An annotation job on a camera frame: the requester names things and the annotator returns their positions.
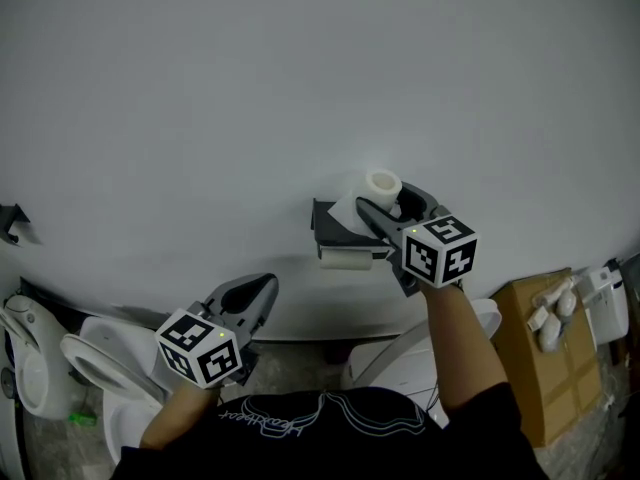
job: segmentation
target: black t-shirt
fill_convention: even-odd
[[[247,396],[212,409],[163,451],[123,447],[112,478],[325,472],[547,478],[520,432],[508,384],[477,395],[444,430],[409,398],[381,388]]]

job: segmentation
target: cardboard box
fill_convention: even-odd
[[[566,269],[512,281],[491,297],[502,314],[493,341],[522,413],[522,431],[534,447],[547,446],[569,430],[597,405],[602,391],[580,298],[555,352],[541,352],[527,327],[533,296],[570,275]]]

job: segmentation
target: toilet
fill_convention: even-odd
[[[477,299],[471,306],[487,337],[491,338],[502,321],[498,305],[491,299]],[[436,396],[437,382],[427,320],[394,340],[355,347],[341,378],[343,389],[378,386],[406,395],[444,428],[449,419]]]
[[[82,375],[104,391],[105,438],[117,464],[122,446],[139,446],[180,378],[165,365],[154,332],[129,323],[89,317],[80,335],[67,334],[60,348]]]
[[[0,324],[11,338],[16,386],[24,408],[34,416],[67,419],[81,408],[86,388],[71,377],[60,351],[67,333],[36,301],[15,295],[0,310]]]

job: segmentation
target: tile floor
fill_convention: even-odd
[[[224,400],[248,393],[286,393],[307,389],[336,389],[341,367],[328,366],[323,350],[314,345],[259,345],[258,368],[246,386],[224,388]],[[608,349],[598,351],[605,396],[598,407],[552,446],[536,456],[552,480],[592,480],[603,466],[615,462],[624,421],[617,414],[629,392],[624,365],[610,366]],[[607,396],[615,397],[604,410]],[[25,415],[25,440],[34,480],[104,480],[113,464],[104,441],[102,394],[90,389],[87,406],[98,417],[95,427],[51,422]]]

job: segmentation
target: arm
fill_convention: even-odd
[[[191,429],[208,407],[218,403],[219,396],[219,388],[200,389],[184,381],[149,423],[140,440],[140,448],[162,450]]]
[[[421,283],[438,371],[440,400],[455,410],[507,376],[466,295],[454,286]]]

